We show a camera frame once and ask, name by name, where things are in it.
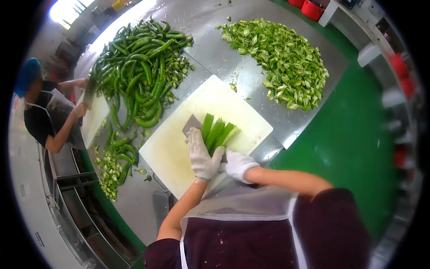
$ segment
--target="black t-shirt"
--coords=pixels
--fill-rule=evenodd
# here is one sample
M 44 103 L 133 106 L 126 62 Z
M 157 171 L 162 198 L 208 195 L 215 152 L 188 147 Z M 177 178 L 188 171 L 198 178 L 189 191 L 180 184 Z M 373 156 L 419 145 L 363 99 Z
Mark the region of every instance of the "black t-shirt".
M 312 202 L 299 196 L 294 226 L 309 269 L 366 268 L 370 237 L 352 193 L 329 189 Z M 190 218 L 184 239 L 188 268 L 282 268 L 298 266 L 291 226 L 281 221 Z M 144 254 L 148 269 L 180 269 L 179 241 L 162 239 Z
M 50 92 L 57 88 L 58 84 L 51 81 L 44 81 L 42 90 Z M 40 93 L 39 99 L 36 105 L 40 105 L 46 108 L 52 95 L 49 93 Z M 44 109 L 39 107 L 30 106 L 29 109 L 24 111 L 24 123 L 28 132 L 43 146 L 45 147 L 46 139 L 48 135 L 54 135 L 54 129 L 52 128 L 51 121 L 49 120 L 48 114 Z

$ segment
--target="worker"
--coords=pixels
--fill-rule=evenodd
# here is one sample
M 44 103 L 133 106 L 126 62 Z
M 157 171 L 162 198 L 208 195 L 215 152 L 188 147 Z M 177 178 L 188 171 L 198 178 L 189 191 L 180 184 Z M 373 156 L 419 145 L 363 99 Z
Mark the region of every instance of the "worker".
M 227 175 L 262 187 L 241 183 L 200 201 L 224 148 L 211 158 L 200 130 L 191 128 L 187 137 L 195 177 L 147 247 L 148 269 L 366 267 L 370 239 L 350 191 L 309 173 L 265 169 L 227 150 Z
M 88 104 L 75 106 L 62 93 L 74 86 L 85 88 L 87 83 L 86 78 L 62 83 L 43 80 L 36 58 L 28 59 L 21 67 L 14 91 L 19 98 L 25 98 L 25 127 L 49 151 L 59 153 L 65 144 L 85 148 L 78 119 L 85 115 Z

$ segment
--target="white apron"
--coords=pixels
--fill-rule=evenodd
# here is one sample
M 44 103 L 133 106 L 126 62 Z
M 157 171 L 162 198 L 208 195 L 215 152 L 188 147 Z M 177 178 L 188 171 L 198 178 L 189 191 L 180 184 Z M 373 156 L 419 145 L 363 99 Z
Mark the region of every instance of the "white apron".
M 62 95 L 57 89 L 53 89 L 50 92 L 42 92 L 52 95 L 46 108 L 28 102 L 25 103 L 27 105 L 35 106 L 45 110 L 48 114 L 49 120 L 51 121 L 54 134 L 57 135 L 63 127 L 64 123 L 66 122 L 66 119 L 69 116 L 70 112 L 73 110 L 73 108 L 76 107 L 76 105 L 69 101 L 66 97 L 64 97 L 64 95 Z M 70 130 L 69 136 L 64 146 L 70 148 L 85 149 L 85 144 L 83 142 L 82 135 L 80 132 L 80 126 L 77 121 L 74 123 L 72 129 Z
M 259 189 L 250 187 L 233 187 L 219 192 L 212 198 L 203 200 L 191 209 L 180 221 L 182 237 L 180 241 L 182 269 L 188 269 L 185 259 L 184 238 L 188 218 L 209 220 L 285 220 L 292 228 L 299 269 L 307 269 L 305 257 L 293 222 L 293 211 L 297 193 L 283 188 L 265 186 Z

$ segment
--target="kitchen knife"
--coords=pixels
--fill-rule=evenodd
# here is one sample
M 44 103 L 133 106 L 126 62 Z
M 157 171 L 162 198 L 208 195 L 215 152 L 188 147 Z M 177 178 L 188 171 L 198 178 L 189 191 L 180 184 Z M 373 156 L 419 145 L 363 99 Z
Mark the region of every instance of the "kitchen knife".
M 89 110 L 91 110 L 92 102 L 94 100 L 95 83 L 96 83 L 95 78 L 93 76 L 90 76 L 89 80 L 88 80 L 88 85 L 86 86 L 86 90 L 83 93 L 83 99 L 82 99 L 82 101 L 86 102 L 88 104 L 88 109 Z M 82 126 L 82 118 L 83 117 L 80 117 L 78 119 L 78 125 L 79 126 Z
M 203 127 L 203 125 L 199 122 L 199 120 L 194 115 L 191 115 L 190 118 L 188 119 L 188 121 L 185 123 L 184 128 L 182 128 L 182 133 L 185 136 L 187 136 L 187 132 L 189 132 L 190 128 L 192 128 L 192 127 L 199 129 L 199 130 L 201 130 Z M 222 163 L 227 162 L 227 156 L 225 155 L 225 153 L 222 155 L 221 162 Z

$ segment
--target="metal counter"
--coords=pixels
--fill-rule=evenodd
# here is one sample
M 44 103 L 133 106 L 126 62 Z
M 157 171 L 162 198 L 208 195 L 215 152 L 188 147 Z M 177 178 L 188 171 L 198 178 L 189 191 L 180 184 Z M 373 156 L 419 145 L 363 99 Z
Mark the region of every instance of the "metal counter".
M 236 83 L 237 94 L 243 98 L 252 97 L 248 101 L 249 104 L 273 126 L 273 132 L 251 155 L 262 166 L 265 166 L 279 151 L 288 148 L 303 132 L 335 89 L 335 85 L 347 67 L 347 61 L 334 46 L 306 22 L 272 2 L 233 0 L 230 5 L 227 5 L 227 1 L 223 1 L 221 6 L 216 6 L 219 3 L 218 0 L 143 0 L 112 23 L 89 47 L 77 64 L 75 78 L 88 74 L 103 49 L 104 43 L 112 40 L 120 27 L 129 22 L 132 26 L 136 25 L 141 19 L 147 20 L 150 16 L 157 21 L 167 20 L 173 29 L 193 35 L 194 45 L 184 49 L 184 56 L 189 58 L 191 64 L 194 64 L 195 71 L 190 71 L 180 86 L 173 90 L 180 101 L 175 102 L 170 109 L 164 111 L 162 120 L 151 128 L 151 132 L 154 132 L 163 120 L 206 79 L 215 74 L 226 83 Z M 232 17 L 232 22 L 241 19 L 265 18 L 283 23 L 307 38 L 312 46 L 319 47 L 321 58 L 330 73 L 330 78 L 327 79 L 323 89 L 324 97 L 319 103 L 319 108 L 307 112 L 287 110 L 285 105 L 276 105 L 274 101 L 267 99 L 267 89 L 262 85 L 265 75 L 261 73 L 261 66 L 257 66 L 251 56 L 241 56 L 236 50 L 231 50 L 228 43 L 221 40 L 221 30 L 214 28 L 215 25 L 232 23 L 227 21 L 228 16 Z M 126 109 L 122 103 L 118 112 L 121 122 L 125 120 L 125 115 Z M 100 136 L 94 141 L 94 144 L 100 144 L 100 152 L 103 151 L 102 145 L 106 138 L 107 132 L 102 130 Z M 135 145 L 140 142 L 141 138 L 138 137 Z M 96 158 L 94 151 L 90 149 L 88 153 L 90 159 L 94 161 Z M 150 171 L 142 158 L 140 158 L 138 166 Z M 133 177 L 128 178 L 126 183 L 118 188 L 118 202 L 114 203 L 114 206 L 131 230 L 145 245 L 149 245 L 156 239 L 160 224 L 160 220 L 157 219 L 163 218 L 160 212 L 167 214 L 169 204 L 168 199 L 159 202 L 162 199 L 154 198 L 156 195 L 154 192 L 159 193 L 160 187 L 156 180 L 144 182 L 145 178 L 146 175 L 134 172 Z

